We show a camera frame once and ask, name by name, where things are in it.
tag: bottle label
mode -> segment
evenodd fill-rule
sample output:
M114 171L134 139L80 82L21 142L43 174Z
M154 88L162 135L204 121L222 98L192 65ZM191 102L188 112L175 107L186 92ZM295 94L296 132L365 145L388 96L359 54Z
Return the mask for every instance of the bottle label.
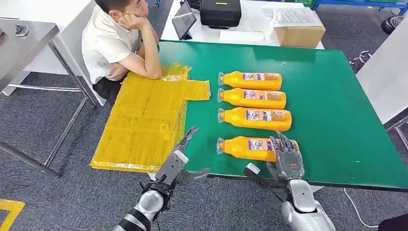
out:
M244 90L243 97L250 100L282 100L280 92L269 90Z
M243 80L278 80L275 73L243 73Z
M259 151L259 150L267 150L267 151L274 151L275 148L272 145L271 140L248 140L248 148L249 150Z
M284 111L267 111L267 110L246 110L247 120L260 120L260 121L286 121L286 115Z

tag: tablet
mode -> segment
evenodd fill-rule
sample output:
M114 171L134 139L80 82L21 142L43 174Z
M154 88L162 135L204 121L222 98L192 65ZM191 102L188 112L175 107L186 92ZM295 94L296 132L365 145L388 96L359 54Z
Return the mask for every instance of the tablet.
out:
M197 18L186 0L183 2L180 9L177 11L177 14L171 20L180 40L191 39L188 32L196 21Z

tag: black hair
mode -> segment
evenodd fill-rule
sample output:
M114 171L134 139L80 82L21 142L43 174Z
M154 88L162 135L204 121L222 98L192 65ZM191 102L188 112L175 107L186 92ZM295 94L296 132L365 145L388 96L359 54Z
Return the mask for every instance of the black hair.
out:
M95 0L96 4L107 14L110 10L123 10L130 0Z

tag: white shirt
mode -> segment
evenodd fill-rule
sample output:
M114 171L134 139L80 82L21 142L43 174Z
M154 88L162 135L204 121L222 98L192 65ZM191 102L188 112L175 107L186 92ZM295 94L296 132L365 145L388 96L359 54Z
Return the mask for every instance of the white shirt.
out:
M111 74L112 63L125 59L140 47L138 30L119 26L98 5L82 32L82 56L93 84Z

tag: black wheel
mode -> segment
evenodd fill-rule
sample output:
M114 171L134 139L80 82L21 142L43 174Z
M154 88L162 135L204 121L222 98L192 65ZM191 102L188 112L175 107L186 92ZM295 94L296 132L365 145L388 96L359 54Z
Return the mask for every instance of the black wheel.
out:
M381 28L385 34L390 35L395 30L395 28L402 22L403 19L404 17L402 16L388 17L381 23Z

